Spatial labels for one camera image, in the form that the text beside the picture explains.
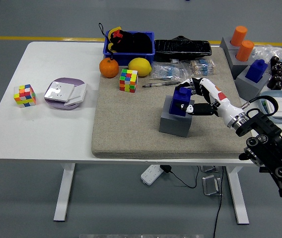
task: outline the table leg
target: table leg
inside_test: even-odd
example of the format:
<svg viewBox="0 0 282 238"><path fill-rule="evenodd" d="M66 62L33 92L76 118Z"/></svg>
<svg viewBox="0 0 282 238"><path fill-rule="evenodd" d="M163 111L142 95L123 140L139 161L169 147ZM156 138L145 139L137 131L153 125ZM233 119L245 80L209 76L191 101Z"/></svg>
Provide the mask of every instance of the table leg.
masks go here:
<svg viewBox="0 0 282 238"><path fill-rule="evenodd" d="M249 224L249 220L238 177L238 172L241 170L241 168L241 166L226 166L237 223L239 225L247 225Z"/></svg>
<svg viewBox="0 0 282 238"><path fill-rule="evenodd" d="M58 195L54 222L64 222L66 218L68 199L70 197L71 192L71 182L72 176L75 169L75 164L72 163L64 163L61 164L64 168L60 193Z"/></svg>

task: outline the yellow line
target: yellow line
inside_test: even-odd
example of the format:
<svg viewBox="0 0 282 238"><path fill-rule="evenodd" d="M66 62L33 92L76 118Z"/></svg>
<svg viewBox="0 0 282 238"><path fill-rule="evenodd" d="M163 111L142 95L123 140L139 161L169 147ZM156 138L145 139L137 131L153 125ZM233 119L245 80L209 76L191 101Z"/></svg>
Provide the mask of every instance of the yellow line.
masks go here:
<svg viewBox="0 0 282 238"><path fill-rule="evenodd" d="M219 45L220 41L209 41L212 45ZM263 45L271 45L271 46L282 46L282 42L254 42L255 45L263 46Z"/></svg>
<svg viewBox="0 0 282 238"><path fill-rule="evenodd" d="M0 36L0 40L6 41L93 41L104 42L105 38L84 38L84 37L33 37L33 36ZM220 41L209 41L212 45L219 45ZM282 46L282 42L254 42L255 45Z"/></svg>
<svg viewBox="0 0 282 238"><path fill-rule="evenodd" d="M96 41L96 42L104 42L105 38L0 36L0 40L6 40L6 41Z"/></svg>

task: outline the pen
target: pen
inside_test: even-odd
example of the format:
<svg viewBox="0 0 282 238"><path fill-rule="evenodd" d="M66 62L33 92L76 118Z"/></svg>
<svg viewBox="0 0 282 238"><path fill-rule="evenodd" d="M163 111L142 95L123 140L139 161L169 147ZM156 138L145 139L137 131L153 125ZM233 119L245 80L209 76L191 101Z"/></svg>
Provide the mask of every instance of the pen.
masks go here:
<svg viewBox="0 0 282 238"><path fill-rule="evenodd" d="M149 83L149 84L143 85L142 88L169 86L169 85L176 85L179 83L180 81L169 81L169 82L164 82L164 83Z"/></svg>

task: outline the colorful cube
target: colorful cube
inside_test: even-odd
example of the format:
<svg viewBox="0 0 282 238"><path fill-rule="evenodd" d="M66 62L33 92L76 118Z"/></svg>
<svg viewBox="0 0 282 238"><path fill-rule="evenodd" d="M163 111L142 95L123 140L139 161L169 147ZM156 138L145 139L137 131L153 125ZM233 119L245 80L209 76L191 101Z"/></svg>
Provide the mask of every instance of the colorful cube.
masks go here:
<svg viewBox="0 0 282 238"><path fill-rule="evenodd" d="M138 84L138 71L123 69L119 79L119 89L121 91L134 93Z"/></svg>
<svg viewBox="0 0 282 238"><path fill-rule="evenodd" d="M20 108L36 104L36 95L30 84L14 87L14 100Z"/></svg>

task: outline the small plastic packet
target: small plastic packet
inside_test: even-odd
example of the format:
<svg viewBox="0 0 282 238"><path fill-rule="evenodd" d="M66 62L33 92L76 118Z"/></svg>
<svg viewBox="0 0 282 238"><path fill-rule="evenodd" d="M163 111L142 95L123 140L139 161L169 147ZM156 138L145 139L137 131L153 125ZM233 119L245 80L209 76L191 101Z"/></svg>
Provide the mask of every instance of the small plastic packet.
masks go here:
<svg viewBox="0 0 282 238"><path fill-rule="evenodd" d="M192 77L202 77L215 74L215 64L211 59L196 59L190 62L190 73Z"/></svg>
<svg viewBox="0 0 282 238"><path fill-rule="evenodd" d="M171 81L184 81L189 78L188 65L184 62L178 63L165 63L156 62L152 63L152 71L150 78L156 80L171 80Z"/></svg>
<svg viewBox="0 0 282 238"><path fill-rule="evenodd" d="M254 60L263 59L268 64L268 68L266 70L266 73L268 74L271 74L270 59L273 56L277 56L279 61L282 62L282 48L273 47L271 45L255 46L252 51L252 58Z"/></svg>

